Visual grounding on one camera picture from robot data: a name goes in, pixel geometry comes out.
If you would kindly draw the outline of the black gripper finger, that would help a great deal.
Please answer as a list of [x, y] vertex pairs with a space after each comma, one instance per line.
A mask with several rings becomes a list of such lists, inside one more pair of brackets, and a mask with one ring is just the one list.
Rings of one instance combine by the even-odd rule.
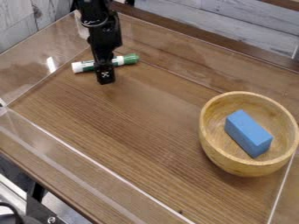
[[96, 62], [94, 72], [96, 72], [97, 82], [100, 85], [106, 85], [116, 81], [114, 67], [112, 63]]

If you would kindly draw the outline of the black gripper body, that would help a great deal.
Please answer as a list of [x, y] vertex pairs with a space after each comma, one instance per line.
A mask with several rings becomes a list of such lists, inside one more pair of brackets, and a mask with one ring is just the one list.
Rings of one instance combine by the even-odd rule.
[[113, 0], [76, 0], [80, 24], [88, 29], [88, 43], [97, 63], [108, 63], [113, 51], [122, 45], [117, 12], [110, 9]]

